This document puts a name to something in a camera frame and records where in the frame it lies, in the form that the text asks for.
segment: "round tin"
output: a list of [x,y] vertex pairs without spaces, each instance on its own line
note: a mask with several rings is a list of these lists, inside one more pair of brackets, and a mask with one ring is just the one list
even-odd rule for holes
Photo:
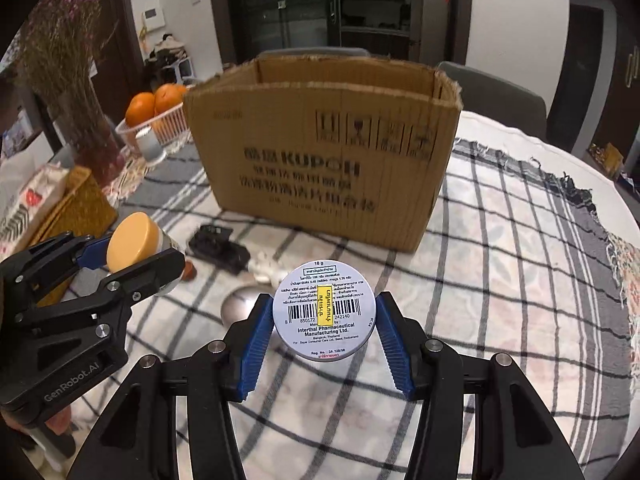
[[280,338],[300,357],[337,361],[371,336],[376,300],[356,269],[316,260],[282,280],[273,298],[273,320]]

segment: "cardboard box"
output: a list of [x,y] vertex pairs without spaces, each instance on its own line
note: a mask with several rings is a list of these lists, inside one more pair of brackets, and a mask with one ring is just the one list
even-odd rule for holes
[[462,101],[455,82],[420,64],[287,56],[235,67],[185,106],[220,207],[413,251]]

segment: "brown small object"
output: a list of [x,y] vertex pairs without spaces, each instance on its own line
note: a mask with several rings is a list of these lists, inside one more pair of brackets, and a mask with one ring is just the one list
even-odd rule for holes
[[197,275],[198,275],[198,271],[196,270],[196,267],[193,265],[193,262],[191,260],[185,260],[184,270],[182,271],[182,276],[180,277],[180,280],[183,282],[191,282],[195,279]]

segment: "hand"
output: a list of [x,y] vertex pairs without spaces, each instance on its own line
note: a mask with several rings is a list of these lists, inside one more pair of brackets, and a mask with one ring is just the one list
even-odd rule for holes
[[[9,428],[13,430],[18,430],[23,433],[27,433],[28,431],[22,427],[20,424],[15,422],[10,415],[5,412],[2,412],[2,418],[6,422]],[[67,406],[64,410],[57,412],[54,416],[52,416],[47,422],[47,427],[53,431],[56,435],[60,435],[65,433],[69,425],[71,424],[71,406]]]

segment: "glass door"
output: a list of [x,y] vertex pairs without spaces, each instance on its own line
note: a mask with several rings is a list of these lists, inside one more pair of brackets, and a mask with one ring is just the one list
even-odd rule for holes
[[337,0],[240,0],[239,4],[244,59],[274,48],[327,46],[330,29],[338,27]]

